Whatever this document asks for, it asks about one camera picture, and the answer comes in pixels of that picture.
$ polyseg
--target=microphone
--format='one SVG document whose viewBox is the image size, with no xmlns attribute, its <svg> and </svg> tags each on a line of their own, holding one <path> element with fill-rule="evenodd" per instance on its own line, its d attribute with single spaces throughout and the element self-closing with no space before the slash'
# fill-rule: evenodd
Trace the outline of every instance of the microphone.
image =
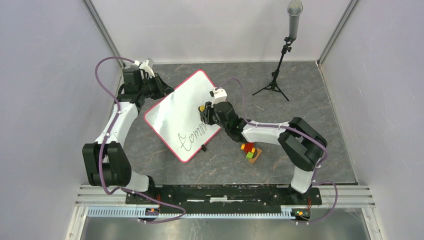
<svg viewBox="0 0 424 240">
<path fill-rule="evenodd" d="M 287 12 L 289 17 L 288 37 L 293 42 L 298 36 L 299 16 L 304 6 L 300 0 L 293 0 L 288 4 Z"/>
</svg>

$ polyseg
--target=marble table surface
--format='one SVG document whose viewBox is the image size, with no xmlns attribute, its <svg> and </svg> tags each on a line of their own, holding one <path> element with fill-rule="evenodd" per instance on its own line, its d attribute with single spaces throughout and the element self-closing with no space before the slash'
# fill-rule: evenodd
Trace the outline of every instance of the marble table surface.
<svg viewBox="0 0 424 240">
<path fill-rule="evenodd" d="M 353 183 L 355 175 L 341 137 L 320 72 L 312 61 L 283 62 L 277 79 L 278 86 L 290 101 L 278 92 L 254 92 L 272 79 L 277 62 L 163 64 L 153 69 L 171 87 L 176 87 L 196 70 L 202 69 L 219 85 L 236 77 L 245 85 L 245 107 L 249 119 L 263 123 L 282 123 L 301 117 L 328 142 L 329 158 L 318 169 L 317 181 Z M 237 114 L 243 114 L 241 90 L 237 82 L 224 86 Z M 241 144 L 232 141 L 221 130 L 189 162 L 180 162 L 154 131 L 143 115 L 157 101 L 147 99 L 133 122 L 125 140 L 124 150 L 132 169 L 152 176 L 156 184 L 241 184 L 289 183 L 294 165 L 282 147 L 257 143 L 263 152 L 254 164 L 246 159 Z"/>
</svg>

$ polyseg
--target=microphone head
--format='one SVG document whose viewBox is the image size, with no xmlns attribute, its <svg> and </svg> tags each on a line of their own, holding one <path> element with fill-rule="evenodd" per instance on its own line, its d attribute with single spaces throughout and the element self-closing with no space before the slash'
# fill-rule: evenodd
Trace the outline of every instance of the microphone head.
<svg viewBox="0 0 424 240">
<path fill-rule="evenodd" d="M 288 4 L 287 12 L 290 16 L 298 16 L 301 14 L 304 6 L 301 0 L 293 0 Z"/>
</svg>

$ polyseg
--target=gray wall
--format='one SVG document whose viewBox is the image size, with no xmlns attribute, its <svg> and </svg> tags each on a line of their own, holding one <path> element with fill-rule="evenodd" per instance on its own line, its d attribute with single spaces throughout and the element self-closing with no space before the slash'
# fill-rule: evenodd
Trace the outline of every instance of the gray wall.
<svg viewBox="0 0 424 240">
<path fill-rule="evenodd" d="M 363 0 L 323 74 L 387 239 L 422 239 L 424 1 Z"/>
<path fill-rule="evenodd" d="M 79 185 L 81 148 L 112 101 L 94 67 L 110 55 L 79 0 L 0 3 L 0 239 L 60 240 Z M 119 68 L 101 68 L 108 88 Z"/>
<path fill-rule="evenodd" d="M 291 0 L 92 0 L 120 54 L 156 63 L 278 61 Z M 349 0 L 302 0 L 285 60 L 317 60 Z"/>
</svg>

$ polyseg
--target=black tripod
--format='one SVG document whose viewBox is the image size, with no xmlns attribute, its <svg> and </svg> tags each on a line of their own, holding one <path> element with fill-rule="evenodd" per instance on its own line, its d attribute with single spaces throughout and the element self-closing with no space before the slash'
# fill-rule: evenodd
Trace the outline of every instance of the black tripod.
<svg viewBox="0 0 424 240">
<path fill-rule="evenodd" d="M 259 93 L 262 90 L 268 90 L 268 91 L 281 93 L 285 97 L 285 99 L 289 101 L 289 99 L 284 94 L 284 92 L 281 91 L 281 89 L 278 87 L 278 83 L 277 83 L 277 77 L 278 77 L 278 74 L 280 73 L 281 62 L 283 61 L 284 54 L 286 54 L 287 52 L 290 53 L 290 51 L 292 50 L 292 47 L 290 46 L 292 45 L 292 39 L 290 37 L 286 37 L 284 38 L 284 41 L 285 41 L 285 45 L 282 47 L 282 50 L 281 50 L 281 58 L 279 59 L 278 67 L 275 71 L 271 73 L 272 81 L 268 85 L 263 87 L 261 90 L 253 93 L 252 96 L 254 96 L 255 94 Z"/>
</svg>

